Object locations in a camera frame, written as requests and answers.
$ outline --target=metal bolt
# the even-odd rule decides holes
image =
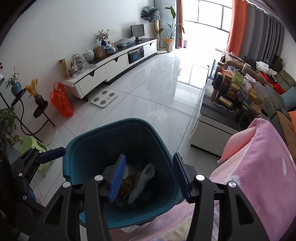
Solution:
[[[237,186],[237,184],[235,182],[229,182],[228,186],[235,188]]]
[[[199,181],[203,181],[204,179],[205,179],[205,176],[204,175],[201,175],[201,174],[198,174],[198,175],[196,175],[196,177],[195,177],[197,180],[199,180]]]
[[[96,180],[96,181],[101,181],[101,180],[103,180],[103,176],[102,175],[97,175],[97,176],[95,176],[94,177],[94,179]]]
[[[69,182],[64,182],[63,183],[63,187],[64,188],[68,188],[68,187],[70,187],[71,186],[71,183],[69,183]]]

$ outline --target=teal trash bin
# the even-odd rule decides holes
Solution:
[[[155,176],[143,190],[151,195],[147,202],[137,207],[114,203],[104,206],[110,229],[151,221],[180,199],[172,156],[154,128],[144,120],[131,118],[96,128],[74,138],[66,151],[63,176],[74,185],[101,175],[107,166],[116,163],[121,153],[126,156],[127,164],[140,170],[148,163],[155,166]],[[85,213],[79,218],[85,227]]]

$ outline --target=yellow wheat bouquet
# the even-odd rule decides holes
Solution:
[[[38,83],[38,79],[32,79],[31,81],[31,85],[29,86],[25,86],[27,91],[30,93],[30,96],[37,96],[37,83]]]

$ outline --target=pink blanket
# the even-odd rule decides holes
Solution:
[[[255,119],[247,130],[229,139],[220,162],[226,159],[210,179],[223,184],[235,181],[257,212],[270,240],[278,241],[296,216],[296,166],[280,135],[270,122]],[[192,218],[193,209],[194,204],[183,202],[131,233],[111,230],[112,239],[161,240],[176,229],[188,230],[182,224],[190,226],[186,221]],[[217,240],[218,225],[216,202],[212,240]]]

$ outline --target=floor standing air conditioner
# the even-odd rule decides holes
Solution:
[[[154,0],[154,4],[155,4],[155,8],[159,9],[160,11],[160,28],[165,29],[165,31],[170,34],[170,27],[167,25],[167,23],[169,23],[170,25],[172,24],[172,15],[170,13],[170,7],[172,6],[174,8],[174,10],[176,11],[176,0]],[[173,22],[173,28],[174,25],[176,24],[176,19],[174,19]],[[161,42],[161,47],[165,48],[166,47],[166,43],[164,42],[163,39],[168,38],[166,32],[163,31],[160,35],[160,42]],[[175,49],[175,40],[172,42],[171,46],[173,47],[173,49]]]

